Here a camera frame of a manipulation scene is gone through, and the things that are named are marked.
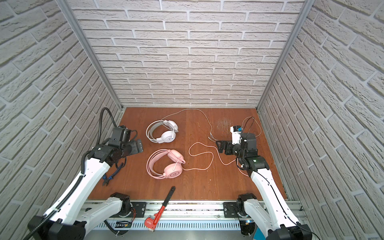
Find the wooden surface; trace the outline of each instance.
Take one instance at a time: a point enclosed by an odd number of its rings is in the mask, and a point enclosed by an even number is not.
[[[100,180],[89,199],[107,199],[115,192],[130,195],[131,199],[164,199],[171,186],[176,186],[172,196],[174,200],[234,200],[237,199],[239,194],[248,192],[254,193],[258,199],[261,199],[254,183],[249,177],[242,175],[238,171],[235,163],[228,166],[223,165],[214,148],[204,147],[200,144],[193,146],[191,154],[212,151],[215,155],[214,162],[208,170],[183,171],[180,176],[173,179],[159,180],[148,175],[146,171],[147,160],[158,149],[175,149],[179,151],[186,161],[183,166],[185,169],[196,167],[204,169],[212,159],[211,154],[196,157],[191,157],[188,154],[189,147],[195,142],[215,146],[215,143],[207,138],[210,126],[200,111],[186,110],[166,118],[175,121],[179,127],[176,139],[171,143],[153,143],[146,137],[146,128],[150,123],[180,110],[182,108],[127,108],[120,125],[137,130],[137,138],[142,140],[144,152],[127,157],[126,166],[110,181],[107,187],[102,186],[103,180]],[[241,125],[243,120],[249,116],[255,117],[261,126],[255,109],[202,108],[201,110],[209,118],[213,127],[212,134],[218,140],[230,141],[232,139],[229,131],[230,126]],[[251,126],[251,122],[251,120],[248,122],[246,131]],[[164,126],[160,126],[155,130],[153,136],[160,137],[161,133],[166,130]],[[250,132],[255,133],[255,135],[259,134],[260,129],[256,123],[252,125]],[[257,137],[257,148],[259,155],[267,160],[273,178],[283,197],[286,198],[264,132]],[[220,154],[220,156],[224,163],[235,159],[234,156],[225,154]],[[173,162],[167,156],[164,156],[155,163],[154,170],[163,173],[164,168],[171,163]],[[115,170],[114,166],[111,167],[107,176],[110,176]]]

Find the wooden table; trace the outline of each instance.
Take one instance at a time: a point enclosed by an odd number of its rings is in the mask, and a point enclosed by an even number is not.
[[[207,119],[200,111],[187,110],[166,119],[173,120],[179,127],[176,139],[171,143],[153,143],[146,137],[147,126],[162,119],[164,116],[178,112],[183,108],[127,108],[120,122],[129,129],[135,129],[138,132],[137,139],[142,140],[144,152],[127,158],[126,166],[110,181],[109,185],[102,186],[103,180],[100,180],[89,199],[107,199],[111,194],[120,192],[130,195],[131,199],[164,199],[169,192],[171,186],[176,186],[176,190],[172,196],[173,200],[234,200],[239,194],[248,192],[254,193],[258,199],[261,199],[260,193],[249,177],[242,175],[237,169],[235,163],[228,166],[223,165],[214,148],[204,147],[196,144],[192,149],[192,154],[200,152],[212,151],[215,155],[214,162],[208,170],[190,170],[183,171],[182,174],[173,179],[154,179],[150,177],[146,171],[146,163],[149,156],[158,149],[175,149],[183,154],[186,164],[185,169],[189,168],[206,168],[211,159],[211,154],[203,154],[191,157],[188,154],[189,147],[195,142],[202,142],[205,145],[215,146],[210,141],[210,126]],[[253,116],[260,124],[259,117],[255,109],[229,109],[229,108],[202,108],[201,109],[209,118],[212,124],[213,136],[218,140],[232,139],[229,131],[230,126],[241,125],[246,117]],[[251,126],[251,120],[248,122],[246,131]],[[167,129],[164,126],[158,127],[153,136],[160,137],[161,133]],[[257,124],[253,124],[250,132],[258,135],[260,132]],[[272,155],[266,141],[264,132],[257,137],[257,148],[259,155],[263,156],[272,171],[273,178],[286,199],[286,195],[281,183],[281,179],[277,172],[276,166],[272,159]],[[228,163],[235,159],[235,156],[227,156],[220,154],[224,163]],[[163,173],[164,168],[173,163],[167,156],[159,160],[154,170]],[[115,172],[113,166],[107,173],[110,176]]]

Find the metal corner post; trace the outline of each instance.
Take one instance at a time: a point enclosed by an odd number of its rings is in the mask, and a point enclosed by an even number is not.
[[[296,23],[293,26],[293,29],[288,36],[287,41],[285,42],[283,51],[280,54],[280,57],[275,65],[275,68],[272,71],[271,77],[269,78],[267,85],[263,91],[262,97],[260,98],[259,103],[257,104],[257,109],[263,104],[265,101],[265,98],[269,92],[269,89],[272,87],[273,82],[275,81],[277,74],[279,73],[281,67],[283,66],[283,63],[285,62],[295,40],[297,35],[299,34],[301,27],[304,25],[304,22],[308,16],[308,13],[310,12],[312,5],[314,4],[315,0],[305,0],[303,3],[303,7],[301,8],[301,11],[299,13],[299,16],[297,17]]]
[[[99,74],[100,79],[104,83],[108,93],[111,95],[113,101],[115,102],[119,110],[122,111],[122,104],[120,102],[120,99],[117,96],[115,90],[113,89],[107,77],[107,74],[105,73],[103,67],[101,66],[101,63],[99,62],[99,59],[96,56],[96,53],[94,52],[90,42],[88,41],[69,3],[67,2],[67,0],[56,0],[56,1],[58,6],[61,9],[61,12],[64,14],[65,18],[67,19],[69,25],[71,25],[72,30],[75,33],[76,37],[78,38],[80,44],[83,46],[85,53],[88,55],[91,63],[96,69],[96,72]]]

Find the white headphones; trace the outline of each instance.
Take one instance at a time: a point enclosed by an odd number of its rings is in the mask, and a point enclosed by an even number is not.
[[[166,131],[164,132],[161,137],[158,137],[158,138],[154,138],[152,136],[152,133],[153,131],[161,126],[161,125],[164,125],[166,128],[170,129],[170,131]],[[164,143],[164,142],[172,142],[175,138],[176,138],[176,133],[179,131],[179,127],[177,126],[177,124],[172,121],[172,120],[158,120],[158,121],[154,121],[153,123],[151,123],[148,127],[147,127],[147,130],[146,130],[146,135],[147,135],[147,138],[151,141],[151,142],[158,142],[158,143]]]

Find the gray floor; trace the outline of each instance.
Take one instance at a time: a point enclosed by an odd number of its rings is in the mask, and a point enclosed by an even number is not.
[[[84,240],[111,239],[114,234],[109,230],[92,230]],[[248,240],[250,237],[243,236],[240,231],[129,231],[116,239],[134,240]]]

